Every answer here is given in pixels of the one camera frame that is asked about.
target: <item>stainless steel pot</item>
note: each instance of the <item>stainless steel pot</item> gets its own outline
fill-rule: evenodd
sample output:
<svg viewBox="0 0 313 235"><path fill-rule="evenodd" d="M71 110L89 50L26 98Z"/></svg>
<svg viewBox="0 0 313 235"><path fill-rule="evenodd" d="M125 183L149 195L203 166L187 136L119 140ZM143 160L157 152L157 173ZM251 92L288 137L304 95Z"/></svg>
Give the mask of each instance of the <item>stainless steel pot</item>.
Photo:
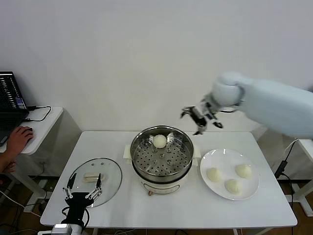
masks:
<svg viewBox="0 0 313 235"><path fill-rule="evenodd" d="M164 135L167 144L156 148L153 138ZM133 167L143 179L157 184L173 183L185 176L192 164L194 147L181 130L154 126L140 132L131 144Z"/></svg>

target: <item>steamed bun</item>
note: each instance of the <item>steamed bun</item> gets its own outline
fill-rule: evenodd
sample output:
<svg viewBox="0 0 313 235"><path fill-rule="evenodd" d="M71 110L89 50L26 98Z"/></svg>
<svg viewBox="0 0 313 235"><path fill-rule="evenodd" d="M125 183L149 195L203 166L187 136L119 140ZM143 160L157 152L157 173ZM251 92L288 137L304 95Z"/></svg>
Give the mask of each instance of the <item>steamed bun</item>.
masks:
<svg viewBox="0 0 313 235"><path fill-rule="evenodd" d="M222 173L217 168L210 168L206 171L207 177L213 182L220 182L222 180Z"/></svg>
<svg viewBox="0 0 313 235"><path fill-rule="evenodd" d="M238 180L227 180L225 183L225 187L228 192L232 194L241 194L243 191L243 186Z"/></svg>
<svg viewBox="0 0 313 235"><path fill-rule="evenodd" d="M250 178L252 176L252 169L249 165L247 164L241 164L237 165L236 168L236 173L242 178Z"/></svg>
<svg viewBox="0 0 313 235"><path fill-rule="evenodd" d="M157 135L154 136L152 143L156 148L164 148L167 144L167 139L164 135Z"/></svg>

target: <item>table leg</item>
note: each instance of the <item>table leg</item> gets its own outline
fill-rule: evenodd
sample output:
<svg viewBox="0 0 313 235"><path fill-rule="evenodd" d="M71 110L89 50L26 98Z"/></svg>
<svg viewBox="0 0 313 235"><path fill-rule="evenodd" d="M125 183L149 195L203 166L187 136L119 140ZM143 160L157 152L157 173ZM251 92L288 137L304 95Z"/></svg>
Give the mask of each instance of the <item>table leg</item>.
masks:
<svg viewBox="0 0 313 235"><path fill-rule="evenodd" d="M245 235L262 235L267 233L272 228L263 228L263 229L250 229Z"/></svg>
<svg viewBox="0 0 313 235"><path fill-rule="evenodd" d="M39 184L36 184L35 181L33 181L31 178L29 178L26 174L23 173L23 171L19 168L18 165L16 166L16 171L12 172L11 174L14 176L14 178L16 178L18 181L20 181L23 185L25 185L33 192L31 198L27 202L27 204L32 205L26 206L24 212L31 212L35 206L33 204L36 203L38 199L50 198L50 196L52 195L51 192L46 192L42 189L46 185L47 180L41 180Z"/></svg>
<svg viewBox="0 0 313 235"><path fill-rule="evenodd" d="M98 235L98 229L97 229L97 228L94 228L94 229L93 229L92 235Z"/></svg>
<svg viewBox="0 0 313 235"><path fill-rule="evenodd" d="M310 192L313 191L313 180L308 182L302 188L299 188L298 184L292 184L292 189L295 192L293 194L293 202L300 203L307 217L313 217L313 210L305 198ZM291 202L291 195L286 195L287 201Z"/></svg>
<svg viewBox="0 0 313 235"><path fill-rule="evenodd" d="M310 182L308 182L306 185L304 185L302 188L299 189L297 191L294 191L295 193L293 194L293 198L294 199L299 199L301 197L305 197L306 195L308 195L310 192L313 191L313 180L311 180Z"/></svg>
<svg viewBox="0 0 313 235"><path fill-rule="evenodd" d="M234 235L238 235L237 229L233 229Z"/></svg>
<svg viewBox="0 0 313 235"><path fill-rule="evenodd" d="M6 188L8 190L11 190L13 188L14 184L15 184L15 181L12 180L11 183L9 184L9 186ZM5 189L3 190L6 195L8 195L10 193L10 191L8 191L8 190L5 190ZM2 203L4 200L5 200L5 196L1 194L0 203Z"/></svg>
<svg viewBox="0 0 313 235"><path fill-rule="evenodd" d="M14 178L29 188L33 193L41 197L45 196L45 191L38 184L36 184L35 181L29 178L28 175L24 174L18 165L16 165L15 172L12 172L11 174L14 176Z"/></svg>

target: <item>white desk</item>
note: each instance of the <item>white desk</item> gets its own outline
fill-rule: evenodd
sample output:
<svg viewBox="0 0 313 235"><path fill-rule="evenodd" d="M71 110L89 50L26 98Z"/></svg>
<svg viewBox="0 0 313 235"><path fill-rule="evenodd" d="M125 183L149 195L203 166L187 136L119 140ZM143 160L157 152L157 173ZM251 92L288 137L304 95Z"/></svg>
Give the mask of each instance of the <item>white desk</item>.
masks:
<svg viewBox="0 0 313 235"><path fill-rule="evenodd" d="M123 180L117 194L107 203L89 209L92 228L184 228L232 229L294 226L293 214L280 186L251 133L188 133L203 156L210 149L231 148L249 156L260 173L260 188L250 199L231 201L211 191L192 167L186 184L178 192L149 197L140 186L132 166L123 160L126 144L137 132L83 132L41 218L44 225L60 223L66 207L62 187L72 172L93 158L110 158L121 167Z"/></svg>
<svg viewBox="0 0 313 235"><path fill-rule="evenodd" d="M48 108L36 109L34 111L30 111L27 117L29 117L30 119L39 120L42 119L48 111ZM55 122L58 120L62 112L62 107L51 107L51 112L45 118L45 120L22 122L21 126L29 126L33 128L34 138L27 143L21 154L31 155L37 151L40 144L44 141L45 137L47 136ZM3 153L5 150L6 144L0 147L0 153Z"/></svg>
<svg viewBox="0 0 313 235"><path fill-rule="evenodd" d="M298 140L298 142L305 154L313 162L313 140ZM313 210L305 198L306 195L313 192L313 180L308 182L302 188L299 188L298 184L292 184L292 189L294 191L293 201L300 203L308 217L313 217ZM286 195L286 197L288 201L291 202L291 195Z"/></svg>
<svg viewBox="0 0 313 235"><path fill-rule="evenodd" d="M28 117L30 119L35 120L42 119L46 115L48 110L49 110L48 108L44 108L31 111ZM55 122L58 120L62 112L63 112L62 107L51 107L51 112L43 121L22 122L21 126L29 126L33 128L34 138L27 143L26 147L24 148L21 154L31 155L37 151L40 144L44 141L45 137L47 136ZM0 147L0 153L3 153L5 150L6 144ZM36 203L38 198L45 197L46 192L42 189L42 187L45 186L46 181L41 181L39 185L36 184L31 178L24 174L22 166L19 166L18 164L16 165L16 171L10 173L10 175L12 175L13 178L20 181L23 185L25 185L33 192L33 195L29 199L28 204ZM13 185L14 181L12 181L9 188L12 188ZM30 212L33 209L33 207L34 206L26 207L24 211Z"/></svg>

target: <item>person's arm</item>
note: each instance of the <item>person's arm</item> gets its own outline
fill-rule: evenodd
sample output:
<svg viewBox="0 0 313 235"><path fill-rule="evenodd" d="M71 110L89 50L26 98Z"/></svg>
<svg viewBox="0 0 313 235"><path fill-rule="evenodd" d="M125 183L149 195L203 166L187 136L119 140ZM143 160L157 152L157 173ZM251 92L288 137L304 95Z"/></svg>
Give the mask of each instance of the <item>person's arm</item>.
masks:
<svg viewBox="0 0 313 235"><path fill-rule="evenodd" d="M33 131L28 126L19 126L14 129L6 144L6 151L0 155L0 172L11 169L15 165L15 158L23 151L27 142L33 137Z"/></svg>

